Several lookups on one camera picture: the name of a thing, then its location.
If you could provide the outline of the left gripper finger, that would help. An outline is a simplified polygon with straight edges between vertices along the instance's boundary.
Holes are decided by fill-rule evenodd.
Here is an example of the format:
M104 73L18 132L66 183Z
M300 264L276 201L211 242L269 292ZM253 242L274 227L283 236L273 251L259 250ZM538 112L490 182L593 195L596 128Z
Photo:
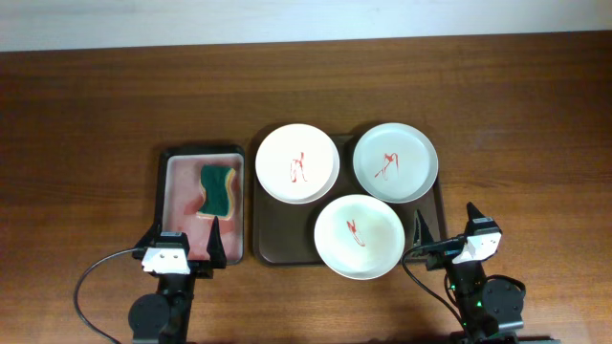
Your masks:
M227 266L227 256L223 246L220 223L217 216L215 216L212 221L207 244L207 253L210 265L213 268L225 268Z
M154 222L153 225L143 234L141 239L138 241L138 248L153 247L161 232L161 223L159 221Z

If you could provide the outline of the white plate front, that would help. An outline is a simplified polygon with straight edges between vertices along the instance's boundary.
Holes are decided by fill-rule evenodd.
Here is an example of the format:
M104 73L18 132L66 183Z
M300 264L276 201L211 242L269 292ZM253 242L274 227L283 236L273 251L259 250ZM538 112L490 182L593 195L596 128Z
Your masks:
M329 269L349 279L370 280L400 263L404 225L386 203L371 196L347 195L321 210L314 241Z

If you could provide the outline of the white plate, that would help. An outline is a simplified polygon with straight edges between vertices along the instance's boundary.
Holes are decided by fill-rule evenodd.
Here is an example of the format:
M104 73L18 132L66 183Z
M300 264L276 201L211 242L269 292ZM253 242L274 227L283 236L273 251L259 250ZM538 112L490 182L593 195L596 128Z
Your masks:
M372 127L357 141L352 165L361 187L392 204L416 201L434 185L437 152L418 129L398 122Z
M386 203L371 196L347 195L321 210L314 241L329 269L349 279L370 280L400 263L404 225Z
M339 176L339 150L315 126L294 123L273 130L255 156L264 190L286 204L307 204L325 195Z

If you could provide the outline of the green and yellow sponge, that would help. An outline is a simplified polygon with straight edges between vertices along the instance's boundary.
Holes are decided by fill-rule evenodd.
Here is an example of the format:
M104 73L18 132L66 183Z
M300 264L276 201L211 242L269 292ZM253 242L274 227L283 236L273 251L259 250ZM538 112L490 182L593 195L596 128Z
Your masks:
M236 172L232 167L204 165L200 173L200 187L203 203L196 214L201 217L218 217L228 220L233 216L235 199L232 184Z

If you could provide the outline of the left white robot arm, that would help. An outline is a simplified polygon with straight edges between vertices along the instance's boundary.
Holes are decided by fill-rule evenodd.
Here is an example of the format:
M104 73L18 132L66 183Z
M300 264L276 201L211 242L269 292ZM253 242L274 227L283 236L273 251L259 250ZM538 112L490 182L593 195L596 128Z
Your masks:
M158 279L157 290L137 299L128 313L134 343L185 343L195 282L211 279L227 266L219 219L208 237L207 260L189 260L190 245L183 232L163 231L153 225L136 243L133 257L142 270Z

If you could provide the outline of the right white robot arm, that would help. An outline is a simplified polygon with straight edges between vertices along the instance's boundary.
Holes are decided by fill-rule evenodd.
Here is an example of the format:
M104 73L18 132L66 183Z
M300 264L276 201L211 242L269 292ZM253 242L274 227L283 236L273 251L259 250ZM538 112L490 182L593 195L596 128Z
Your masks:
M462 330L449 336L450 343L516 343L515 332L524 326L521 312L525 285L505 275L488 276L482 263L492 258L502 230L474 204L467 204L465 231L455 237L409 249L402 263L414 256L426 257L428 271L444 269L448 300L429 288L424 291L447 307Z

